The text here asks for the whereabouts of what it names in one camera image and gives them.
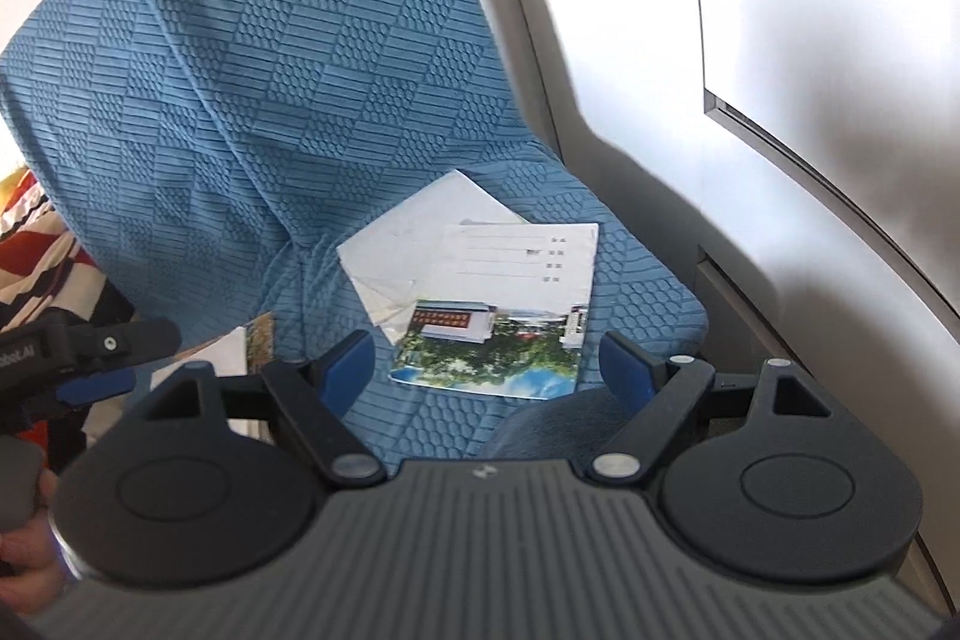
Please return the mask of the person's left hand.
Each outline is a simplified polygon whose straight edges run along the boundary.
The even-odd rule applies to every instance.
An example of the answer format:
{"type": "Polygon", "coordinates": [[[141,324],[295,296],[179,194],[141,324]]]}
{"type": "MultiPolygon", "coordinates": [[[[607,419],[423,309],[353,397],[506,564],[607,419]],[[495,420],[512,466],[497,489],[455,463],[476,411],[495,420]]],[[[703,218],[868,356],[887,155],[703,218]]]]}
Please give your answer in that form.
{"type": "Polygon", "coordinates": [[[14,614],[46,609],[67,586],[68,569],[49,523],[49,507],[59,479],[43,470],[37,481],[36,512],[25,526],[2,536],[2,560],[13,575],[2,578],[2,603],[14,614]]]}

